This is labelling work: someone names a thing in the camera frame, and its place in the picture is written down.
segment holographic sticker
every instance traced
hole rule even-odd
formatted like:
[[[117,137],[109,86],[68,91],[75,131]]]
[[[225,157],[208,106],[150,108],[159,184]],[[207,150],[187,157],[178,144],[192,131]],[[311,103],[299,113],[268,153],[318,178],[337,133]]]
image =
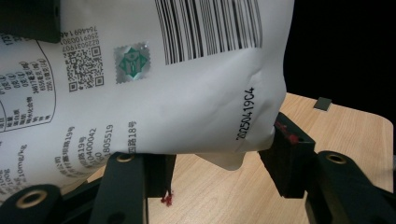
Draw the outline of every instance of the holographic sticker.
[[[149,71],[149,47],[146,43],[116,48],[114,57],[117,83],[142,79]]]

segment wooden table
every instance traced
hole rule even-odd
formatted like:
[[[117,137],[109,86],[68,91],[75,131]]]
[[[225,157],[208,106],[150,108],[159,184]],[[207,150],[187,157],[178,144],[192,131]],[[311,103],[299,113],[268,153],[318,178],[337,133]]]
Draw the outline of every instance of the wooden table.
[[[374,185],[393,191],[392,124],[340,105],[319,111],[315,102],[288,93],[281,112],[316,141],[316,152],[347,155]],[[148,200],[150,223],[308,223],[305,199],[281,198],[257,152],[247,153],[236,171],[177,155],[172,186],[172,206]]]

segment red marking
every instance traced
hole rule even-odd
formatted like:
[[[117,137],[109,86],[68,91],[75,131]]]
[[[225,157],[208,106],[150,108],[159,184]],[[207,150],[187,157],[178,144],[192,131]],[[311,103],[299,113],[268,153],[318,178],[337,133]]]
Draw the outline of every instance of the red marking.
[[[168,192],[168,195],[161,199],[161,203],[164,203],[167,207],[169,207],[170,205],[172,205],[173,195],[174,194],[172,192]]]
[[[298,136],[295,135],[294,133],[289,135],[288,138],[289,138],[289,141],[291,142],[292,145],[296,145],[299,142]]]
[[[288,126],[282,124],[279,121],[275,122],[275,126],[283,133],[286,135],[286,138],[289,139],[290,143],[292,145],[296,145],[300,142],[300,140],[298,139],[298,136],[294,133],[289,133],[288,132]]]

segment qr code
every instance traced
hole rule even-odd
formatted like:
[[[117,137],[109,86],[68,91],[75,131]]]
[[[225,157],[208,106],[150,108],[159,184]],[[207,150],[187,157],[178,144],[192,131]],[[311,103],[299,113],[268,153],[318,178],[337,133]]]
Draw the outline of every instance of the qr code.
[[[105,84],[99,46],[64,53],[69,91],[81,91]]]

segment metal screw hole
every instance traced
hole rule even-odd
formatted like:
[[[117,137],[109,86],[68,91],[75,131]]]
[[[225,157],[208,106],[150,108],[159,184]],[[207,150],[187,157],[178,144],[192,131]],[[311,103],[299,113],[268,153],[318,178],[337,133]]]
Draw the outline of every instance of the metal screw hole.
[[[343,157],[339,156],[339,155],[335,155],[335,154],[329,154],[326,156],[327,160],[332,161],[334,163],[338,163],[338,164],[345,164],[347,163],[346,159],[344,159]]]
[[[133,159],[134,159],[133,154],[121,154],[117,157],[117,161],[119,161],[119,162],[127,162],[127,161],[131,161]]]
[[[47,198],[47,195],[48,193],[42,189],[34,189],[17,200],[17,207],[25,209],[38,205]]]

